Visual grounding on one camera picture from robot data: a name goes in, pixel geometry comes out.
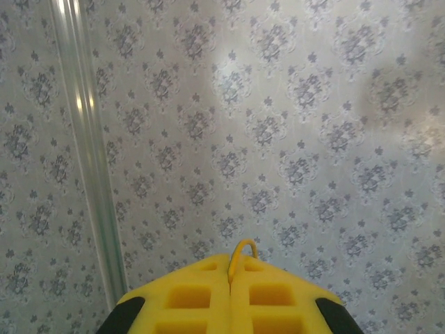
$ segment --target wall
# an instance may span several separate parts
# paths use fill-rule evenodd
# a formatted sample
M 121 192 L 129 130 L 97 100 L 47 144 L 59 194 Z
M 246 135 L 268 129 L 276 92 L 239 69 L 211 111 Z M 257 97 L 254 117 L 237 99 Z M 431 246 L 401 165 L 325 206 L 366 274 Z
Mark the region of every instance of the wall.
M 0 4 L 0 332 L 108 314 L 48 1 Z
M 87 11 L 130 288 L 252 237 L 365 333 L 443 332 L 441 1 Z

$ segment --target black rubber edge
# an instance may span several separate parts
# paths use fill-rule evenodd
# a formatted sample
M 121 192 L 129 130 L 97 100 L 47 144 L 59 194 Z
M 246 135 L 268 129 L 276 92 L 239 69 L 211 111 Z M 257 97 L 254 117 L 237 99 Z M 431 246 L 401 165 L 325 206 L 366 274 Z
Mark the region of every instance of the black rubber edge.
M 327 298 L 315 302 L 333 334 L 364 334 L 344 306 Z
M 100 326 L 97 334 L 127 334 L 144 303 L 143 297 L 134 297 L 116 305 Z

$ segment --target damask pattern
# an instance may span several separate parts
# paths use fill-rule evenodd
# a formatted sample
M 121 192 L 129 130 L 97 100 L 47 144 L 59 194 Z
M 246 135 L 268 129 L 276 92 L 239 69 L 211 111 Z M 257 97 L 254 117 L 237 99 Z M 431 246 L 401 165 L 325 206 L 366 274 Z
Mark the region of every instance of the damask pattern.
M 441 1 L 87 9 L 129 287 L 251 237 L 366 334 L 444 332 Z
M 48 5 L 0 4 L 0 333 L 95 333 L 108 312 Z

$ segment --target yellow loop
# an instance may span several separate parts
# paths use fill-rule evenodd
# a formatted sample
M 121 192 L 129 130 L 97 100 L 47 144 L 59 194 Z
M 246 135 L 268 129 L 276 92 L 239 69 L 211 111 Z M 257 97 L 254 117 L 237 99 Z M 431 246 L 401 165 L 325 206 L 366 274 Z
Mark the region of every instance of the yellow loop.
M 239 242 L 239 244 L 236 246 L 234 253 L 232 254 L 232 258 L 229 263 L 229 270 L 227 271 L 227 278 L 229 279 L 229 284 L 231 284 L 234 280 L 235 276 L 235 270 L 236 265 L 238 264 L 239 255 L 241 254 L 241 251 L 243 250 L 245 245 L 250 245 L 252 249 L 252 254 L 255 259 L 258 258 L 258 250 L 257 245 L 255 244 L 255 241 L 251 239 L 244 239 Z

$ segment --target yellow object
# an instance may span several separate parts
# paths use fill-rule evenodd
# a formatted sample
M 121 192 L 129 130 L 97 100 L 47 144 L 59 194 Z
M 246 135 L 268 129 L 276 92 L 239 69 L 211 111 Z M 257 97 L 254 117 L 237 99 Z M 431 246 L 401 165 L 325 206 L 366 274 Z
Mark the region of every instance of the yellow object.
M 242 255 L 249 244 L 254 257 Z M 340 299 L 258 260 L 252 240 L 125 294 L 145 299 L 130 334 L 331 334 L 315 300 Z

